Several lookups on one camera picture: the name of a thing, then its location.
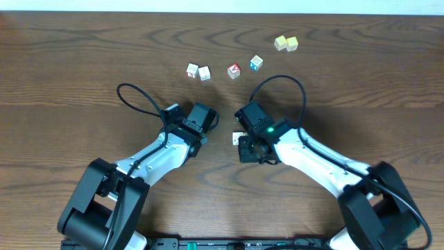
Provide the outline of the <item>wooden block with dots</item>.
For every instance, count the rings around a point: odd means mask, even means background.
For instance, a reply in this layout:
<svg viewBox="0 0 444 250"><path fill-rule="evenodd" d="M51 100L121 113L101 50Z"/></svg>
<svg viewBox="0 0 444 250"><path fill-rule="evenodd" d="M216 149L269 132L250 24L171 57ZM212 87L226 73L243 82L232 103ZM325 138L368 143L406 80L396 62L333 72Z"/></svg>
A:
<svg viewBox="0 0 444 250"><path fill-rule="evenodd" d="M239 138L242 136L247 136L246 132L233 132L232 133L232 144L237 146L239 144Z"/></svg>

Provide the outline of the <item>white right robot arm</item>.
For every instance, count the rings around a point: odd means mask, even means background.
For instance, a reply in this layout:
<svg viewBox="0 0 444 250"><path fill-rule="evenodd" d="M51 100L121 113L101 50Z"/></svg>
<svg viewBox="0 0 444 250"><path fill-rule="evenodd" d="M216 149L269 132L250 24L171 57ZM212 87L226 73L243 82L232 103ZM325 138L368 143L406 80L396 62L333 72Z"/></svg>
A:
<svg viewBox="0 0 444 250"><path fill-rule="evenodd" d="M235 115L247 134L239 140L243 163L283 163L316 181L338 201L345 226L330 249L408 249L419 228L427 249L433 234L397 170L387 162L370 166L321 144L299 125L268 115Z"/></svg>

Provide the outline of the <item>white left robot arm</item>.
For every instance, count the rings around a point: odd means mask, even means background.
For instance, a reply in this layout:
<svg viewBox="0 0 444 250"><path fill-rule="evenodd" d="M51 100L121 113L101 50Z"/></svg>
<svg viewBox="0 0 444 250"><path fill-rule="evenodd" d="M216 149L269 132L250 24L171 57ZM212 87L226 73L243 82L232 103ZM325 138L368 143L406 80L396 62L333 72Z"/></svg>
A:
<svg viewBox="0 0 444 250"><path fill-rule="evenodd" d="M206 132L182 124L129 158L92 161L60 216L58 232L85 249L144 249L148 241L135 228L150 187L196 156Z"/></svg>

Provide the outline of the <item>wooden block red A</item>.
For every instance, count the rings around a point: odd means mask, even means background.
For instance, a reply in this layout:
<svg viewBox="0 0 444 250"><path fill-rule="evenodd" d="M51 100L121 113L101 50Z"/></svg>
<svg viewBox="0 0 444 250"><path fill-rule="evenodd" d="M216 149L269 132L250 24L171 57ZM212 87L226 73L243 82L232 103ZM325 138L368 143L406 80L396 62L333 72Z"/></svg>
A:
<svg viewBox="0 0 444 250"><path fill-rule="evenodd" d="M231 79L235 79L241 75L241 69L237 63L234 63L228 67L228 76Z"/></svg>

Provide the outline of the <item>wooden block blue X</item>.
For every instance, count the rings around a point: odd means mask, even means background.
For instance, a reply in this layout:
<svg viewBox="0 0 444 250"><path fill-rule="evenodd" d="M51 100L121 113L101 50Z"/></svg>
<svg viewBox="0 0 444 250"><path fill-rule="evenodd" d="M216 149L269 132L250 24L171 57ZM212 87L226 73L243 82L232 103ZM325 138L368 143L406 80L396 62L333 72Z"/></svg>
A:
<svg viewBox="0 0 444 250"><path fill-rule="evenodd" d="M253 69L254 71L257 71L262 65L263 65L264 60L259 57L258 55L255 55L251 60L250 60L250 68Z"/></svg>

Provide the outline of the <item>wooden block blue T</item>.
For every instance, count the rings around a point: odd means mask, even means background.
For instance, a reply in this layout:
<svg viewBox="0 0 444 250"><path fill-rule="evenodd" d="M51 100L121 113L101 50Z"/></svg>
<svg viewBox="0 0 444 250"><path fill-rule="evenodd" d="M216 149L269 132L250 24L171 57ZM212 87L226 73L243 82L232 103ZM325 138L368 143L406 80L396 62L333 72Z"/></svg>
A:
<svg viewBox="0 0 444 250"><path fill-rule="evenodd" d="M199 67L198 74L199 74L199 77L202 81L206 81L211 78L211 73L210 73L210 69L208 66Z"/></svg>

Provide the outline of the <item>wooden block red 3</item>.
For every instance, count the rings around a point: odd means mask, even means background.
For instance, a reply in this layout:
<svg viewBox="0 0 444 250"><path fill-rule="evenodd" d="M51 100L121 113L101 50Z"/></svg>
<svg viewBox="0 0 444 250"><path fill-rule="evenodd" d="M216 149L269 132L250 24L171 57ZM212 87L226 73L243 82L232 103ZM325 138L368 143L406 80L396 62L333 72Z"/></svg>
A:
<svg viewBox="0 0 444 250"><path fill-rule="evenodd" d="M187 73L188 77L196 78L198 76L198 65L195 65L193 63L189 63L186 73Z"/></svg>

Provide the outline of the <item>yellow wooden block left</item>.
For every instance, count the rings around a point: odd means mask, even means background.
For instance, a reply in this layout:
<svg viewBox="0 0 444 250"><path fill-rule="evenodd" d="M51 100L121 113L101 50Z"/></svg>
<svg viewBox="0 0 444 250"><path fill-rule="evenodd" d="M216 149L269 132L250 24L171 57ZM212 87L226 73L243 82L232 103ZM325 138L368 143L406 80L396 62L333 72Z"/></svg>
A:
<svg viewBox="0 0 444 250"><path fill-rule="evenodd" d="M287 47L287 39L283 35L275 38L274 46L275 46L275 48L278 51L286 49L286 47Z"/></svg>

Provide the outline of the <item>yellow wooden block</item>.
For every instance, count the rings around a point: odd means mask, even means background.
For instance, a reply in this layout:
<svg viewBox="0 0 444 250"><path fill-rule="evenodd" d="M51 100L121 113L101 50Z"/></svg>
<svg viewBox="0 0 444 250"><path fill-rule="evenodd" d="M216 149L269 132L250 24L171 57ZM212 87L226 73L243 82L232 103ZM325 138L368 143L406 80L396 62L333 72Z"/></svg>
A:
<svg viewBox="0 0 444 250"><path fill-rule="evenodd" d="M287 39L283 35L275 38L274 46L275 46L275 48L278 51L286 49L286 47L287 47Z"/></svg>
<svg viewBox="0 0 444 250"><path fill-rule="evenodd" d="M287 51L295 51L298 48L298 39L296 38L296 36L293 37L288 37L287 38Z"/></svg>

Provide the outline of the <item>yellow wooden block right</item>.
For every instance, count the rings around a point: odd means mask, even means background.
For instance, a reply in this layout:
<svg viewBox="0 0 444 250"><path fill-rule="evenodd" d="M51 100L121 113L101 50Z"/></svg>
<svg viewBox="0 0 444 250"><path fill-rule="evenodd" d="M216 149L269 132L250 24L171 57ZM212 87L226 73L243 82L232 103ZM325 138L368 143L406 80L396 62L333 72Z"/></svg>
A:
<svg viewBox="0 0 444 250"><path fill-rule="evenodd" d="M293 37L288 37L287 38L287 51L295 51L298 48L298 39L296 38L296 36Z"/></svg>

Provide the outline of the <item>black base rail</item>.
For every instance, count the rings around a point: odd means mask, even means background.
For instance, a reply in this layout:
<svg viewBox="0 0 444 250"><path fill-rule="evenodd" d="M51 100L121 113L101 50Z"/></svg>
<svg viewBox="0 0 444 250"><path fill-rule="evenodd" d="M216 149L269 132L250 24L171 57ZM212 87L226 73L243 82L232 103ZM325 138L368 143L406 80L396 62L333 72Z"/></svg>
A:
<svg viewBox="0 0 444 250"><path fill-rule="evenodd" d="M308 247L309 249L357 249L356 246L349 245L348 242L331 248L328 240L316 237L300 237L294 240L179 240L167 237L152 239L133 237L124 250L260 250L282 245L295 245L297 247Z"/></svg>

